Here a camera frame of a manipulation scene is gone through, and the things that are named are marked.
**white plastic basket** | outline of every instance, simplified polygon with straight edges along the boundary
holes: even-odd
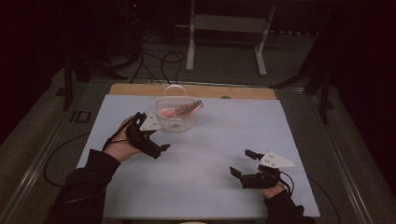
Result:
[[[184,91],[184,95],[181,96],[167,96],[166,93],[173,88],[182,89]],[[163,91],[163,96],[158,97],[154,101],[154,112],[157,116],[157,120],[161,124],[161,129],[168,133],[183,133],[189,130],[194,124],[194,115],[191,115],[182,119],[172,119],[165,118],[160,115],[159,111],[161,109],[174,108],[178,109],[182,105],[188,105],[195,102],[195,99],[187,95],[187,91],[181,87],[180,85],[170,85],[165,91]]]

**white tabletop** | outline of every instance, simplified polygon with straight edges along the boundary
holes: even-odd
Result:
[[[136,112],[153,110],[156,97],[107,95],[93,125],[78,167],[90,148],[101,150],[122,121]],[[274,151],[298,163],[281,168],[295,184],[292,199],[304,214],[319,211],[282,106],[277,100],[200,98],[204,107],[184,133],[159,130],[151,136],[158,145],[171,144],[157,160],[139,154],[125,161],[106,192],[105,217],[136,219],[238,219],[267,216],[257,189],[242,189],[230,166],[255,174],[258,161],[244,155]]]

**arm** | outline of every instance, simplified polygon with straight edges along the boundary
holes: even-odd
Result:
[[[275,187],[261,189],[268,208],[266,224],[315,224],[312,217],[304,217],[304,208],[295,205],[282,183]]]
[[[113,141],[124,139],[125,130]],[[120,163],[139,152],[128,141],[109,144],[103,152],[91,150],[85,167],[66,178],[44,223],[102,223],[107,184]]]

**person's left hand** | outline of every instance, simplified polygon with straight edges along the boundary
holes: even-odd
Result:
[[[130,118],[125,119],[120,127],[122,127],[122,125],[129,119]],[[121,130],[119,134],[113,138],[112,143],[108,144],[108,146],[103,150],[119,162],[126,161],[128,158],[141,152],[138,148],[135,148],[129,143],[125,133],[127,128],[128,126]]]

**black sweater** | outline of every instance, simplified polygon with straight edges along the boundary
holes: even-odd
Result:
[[[91,150],[86,166],[67,177],[44,223],[102,223],[106,186],[119,166],[120,162],[108,154]],[[286,191],[264,202],[267,224],[315,223],[303,216],[304,208],[296,206]]]

